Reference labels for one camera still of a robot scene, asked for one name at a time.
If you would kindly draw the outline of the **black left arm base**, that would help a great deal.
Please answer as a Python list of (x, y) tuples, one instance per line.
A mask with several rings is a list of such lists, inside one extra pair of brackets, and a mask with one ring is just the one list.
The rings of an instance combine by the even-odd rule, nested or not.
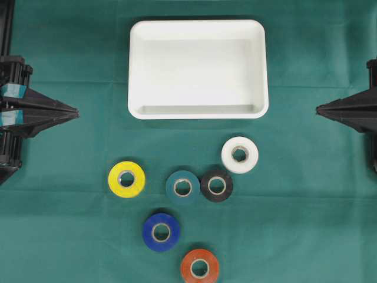
[(1, 0), (0, 6), (0, 44), (1, 56), (9, 55), (11, 46), (12, 19), (14, 15), (15, 0)]

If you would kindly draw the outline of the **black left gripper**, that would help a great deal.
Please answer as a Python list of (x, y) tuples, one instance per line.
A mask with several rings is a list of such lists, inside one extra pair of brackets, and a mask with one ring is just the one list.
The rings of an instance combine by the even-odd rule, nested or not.
[(23, 57), (1, 56), (1, 169), (22, 166), (22, 137), (79, 118), (76, 108), (28, 88), (32, 73)]

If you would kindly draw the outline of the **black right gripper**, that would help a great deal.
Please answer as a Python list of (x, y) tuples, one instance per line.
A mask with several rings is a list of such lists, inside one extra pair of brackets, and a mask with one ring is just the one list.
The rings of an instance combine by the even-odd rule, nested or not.
[[(376, 133), (376, 112), (371, 111), (376, 110), (376, 59), (369, 60), (366, 67), (370, 89), (317, 106), (317, 114), (360, 133)], [(371, 148), (372, 167), (376, 172), (376, 134), (371, 135)]]

